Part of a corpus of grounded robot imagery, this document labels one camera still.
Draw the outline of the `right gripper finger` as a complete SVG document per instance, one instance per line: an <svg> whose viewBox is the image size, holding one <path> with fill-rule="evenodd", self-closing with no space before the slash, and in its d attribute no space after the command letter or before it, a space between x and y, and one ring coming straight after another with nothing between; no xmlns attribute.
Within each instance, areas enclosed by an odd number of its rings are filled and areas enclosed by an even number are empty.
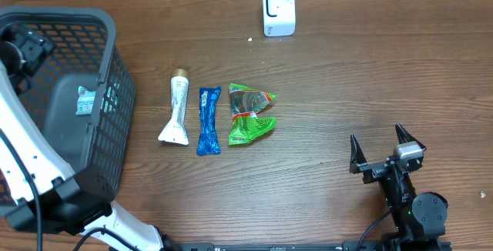
<svg viewBox="0 0 493 251"><path fill-rule="evenodd" d="M364 156L362 148L357 141L355 134L350 135L350 165L349 171L350 173L359 173L361 169L367 165L367 160Z"/></svg>
<svg viewBox="0 0 493 251"><path fill-rule="evenodd" d="M423 151L426 150L426 146L422 144L419 140L413 137L399 122L395 125L395 130L397 134L397 139L400 144L416 142Z"/></svg>

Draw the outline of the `teal white snack packet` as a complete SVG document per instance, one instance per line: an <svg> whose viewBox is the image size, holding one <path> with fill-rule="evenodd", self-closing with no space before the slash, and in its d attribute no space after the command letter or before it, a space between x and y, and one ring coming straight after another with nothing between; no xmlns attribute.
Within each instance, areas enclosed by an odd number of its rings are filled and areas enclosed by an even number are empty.
<svg viewBox="0 0 493 251"><path fill-rule="evenodd" d="M84 86L78 87L79 97L76 103L76 115L90 115L96 100L96 91L89 91ZM102 109L104 113L115 112L119 102L119 97L116 91L109 88L106 92L106 97L109 101L102 100Z"/></svg>

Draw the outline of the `green clear snack bag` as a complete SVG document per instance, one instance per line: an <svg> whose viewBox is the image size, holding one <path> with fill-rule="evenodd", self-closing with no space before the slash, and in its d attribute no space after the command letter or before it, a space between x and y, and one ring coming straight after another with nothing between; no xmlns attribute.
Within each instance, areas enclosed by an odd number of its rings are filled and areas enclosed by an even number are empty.
<svg viewBox="0 0 493 251"><path fill-rule="evenodd" d="M230 83L229 94L233 123L228 138L230 146L248 144L276 126L275 117L260 118L258 114L277 95L235 83Z"/></svg>

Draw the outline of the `blue snack packet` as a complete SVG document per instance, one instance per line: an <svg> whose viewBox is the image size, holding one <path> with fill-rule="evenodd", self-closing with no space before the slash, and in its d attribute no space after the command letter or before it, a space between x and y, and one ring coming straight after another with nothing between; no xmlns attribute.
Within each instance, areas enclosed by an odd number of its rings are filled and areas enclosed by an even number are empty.
<svg viewBox="0 0 493 251"><path fill-rule="evenodd" d="M222 89L200 89L200 122L201 132L197 146L199 156L220 154L220 144L216 134L216 103L220 98Z"/></svg>

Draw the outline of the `white tube with gold cap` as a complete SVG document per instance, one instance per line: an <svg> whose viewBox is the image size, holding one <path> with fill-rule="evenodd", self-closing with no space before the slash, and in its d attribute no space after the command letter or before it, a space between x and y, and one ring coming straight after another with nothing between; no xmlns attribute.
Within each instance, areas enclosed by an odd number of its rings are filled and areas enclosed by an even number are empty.
<svg viewBox="0 0 493 251"><path fill-rule="evenodd" d="M184 125L186 102L189 90L189 76L185 69L175 69L170 80L172 114L158 136L160 142L189 145L189 137Z"/></svg>

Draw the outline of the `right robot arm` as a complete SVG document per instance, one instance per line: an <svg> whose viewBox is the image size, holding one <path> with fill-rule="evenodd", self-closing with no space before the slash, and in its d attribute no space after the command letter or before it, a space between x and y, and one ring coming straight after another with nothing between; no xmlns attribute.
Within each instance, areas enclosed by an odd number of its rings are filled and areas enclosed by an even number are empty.
<svg viewBox="0 0 493 251"><path fill-rule="evenodd" d="M350 136L349 172L361 173L363 183L379 184L388 211L363 233L356 246L347 250L450 250L442 243L446 233L448 201L436 192L417 194L410 174L423 166L426 146L413 137L400 123L395 125L398 144L384 161L369 163L355 135ZM367 237L383 220L391 216L396 231L385 233L379 241Z"/></svg>

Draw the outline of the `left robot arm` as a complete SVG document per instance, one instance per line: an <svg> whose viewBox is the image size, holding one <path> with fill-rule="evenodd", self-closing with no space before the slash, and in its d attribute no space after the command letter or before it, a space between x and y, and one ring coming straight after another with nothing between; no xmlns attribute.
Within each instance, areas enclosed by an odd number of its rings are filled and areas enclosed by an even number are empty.
<svg viewBox="0 0 493 251"><path fill-rule="evenodd" d="M1 30L1 171L8 224L174 250L116 202L136 87L107 24L10 22Z"/></svg>

